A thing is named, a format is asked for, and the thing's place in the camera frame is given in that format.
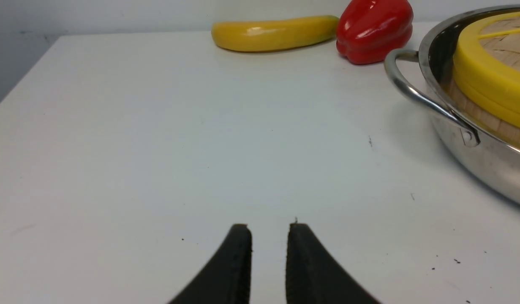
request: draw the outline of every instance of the stainless steel pot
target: stainless steel pot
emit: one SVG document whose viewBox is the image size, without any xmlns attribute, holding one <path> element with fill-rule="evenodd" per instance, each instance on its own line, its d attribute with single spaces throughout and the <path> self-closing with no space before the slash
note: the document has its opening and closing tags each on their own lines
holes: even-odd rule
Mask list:
<svg viewBox="0 0 520 304">
<path fill-rule="evenodd" d="M 520 149 L 457 110 L 455 102 L 442 89 L 451 79 L 452 57 L 462 29 L 479 19 L 516 11 L 520 11 L 520 5 L 495 6 L 447 19 L 427 33 L 418 52 L 393 50 L 384 66 L 389 80 L 406 98 L 433 114 L 433 125 L 455 158 L 491 188 L 520 204 Z M 403 77 L 397 59 L 419 63 L 428 94 Z"/>
</svg>

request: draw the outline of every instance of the red bell pepper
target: red bell pepper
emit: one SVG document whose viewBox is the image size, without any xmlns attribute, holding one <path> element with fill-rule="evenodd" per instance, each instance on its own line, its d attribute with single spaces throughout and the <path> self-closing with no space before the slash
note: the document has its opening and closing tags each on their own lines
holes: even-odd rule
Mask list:
<svg viewBox="0 0 520 304">
<path fill-rule="evenodd" d="M 408 0 L 352 0 L 340 16 L 337 50 L 353 64 L 383 61 L 412 36 Z"/>
</svg>

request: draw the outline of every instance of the white table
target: white table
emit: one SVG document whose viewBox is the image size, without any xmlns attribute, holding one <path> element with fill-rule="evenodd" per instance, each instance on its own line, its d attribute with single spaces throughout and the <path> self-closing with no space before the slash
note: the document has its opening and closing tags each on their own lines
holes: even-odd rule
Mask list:
<svg viewBox="0 0 520 304">
<path fill-rule="evenodd" d="M 334 42 L 62 37 L 0 105 L 0 304 L 163 304 L 233 223 L 253 233 L 250 301 L 284 303 L 295 217 L 387 304 L 520 303 L 520 208 Z"/>
</svg>

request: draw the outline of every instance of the pot handle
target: pot handle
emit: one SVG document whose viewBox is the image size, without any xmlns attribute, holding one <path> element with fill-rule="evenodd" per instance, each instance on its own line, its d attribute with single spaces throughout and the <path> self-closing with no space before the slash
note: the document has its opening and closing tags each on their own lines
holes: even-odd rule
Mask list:
<svg viewBox="0 0 520 304">
<path fill-rule="evenodd" d="M 435 102 L 432 98 L 429 98 L 427 95 L 416 89 L 416 87 L 411 85 L 397 67 L 397 59 L 419 62 L 418 52 L 415 50 L 395 49 L 387 54 L 387 57 L 384 60 L 384 68 L 386 69 L 387 77 L 391 83 L 393 83 L 395 88 L 397 88 L 408 100 L 421 106 L 425 106 L 429 111 L 432 111 L 436 115 L 441 116 L 442 119 L 447 119 L 450 123 L 459 127 L 465 146 L 478 146 L 479 137 L 476 129 L 460 119 L 451 110 Z"/>
</svg>

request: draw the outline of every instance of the bamboo steamer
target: bamboo steamer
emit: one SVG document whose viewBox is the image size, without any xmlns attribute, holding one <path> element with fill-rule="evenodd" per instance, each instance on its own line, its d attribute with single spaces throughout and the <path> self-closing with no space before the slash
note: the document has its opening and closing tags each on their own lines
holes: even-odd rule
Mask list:
<svg viewBox="0 0 520 304">
<path fill-rule="evenodd" d="M 461 112 L 520 147 L 520 12 L 461 31 L 447 92 Z"/>
</svg>

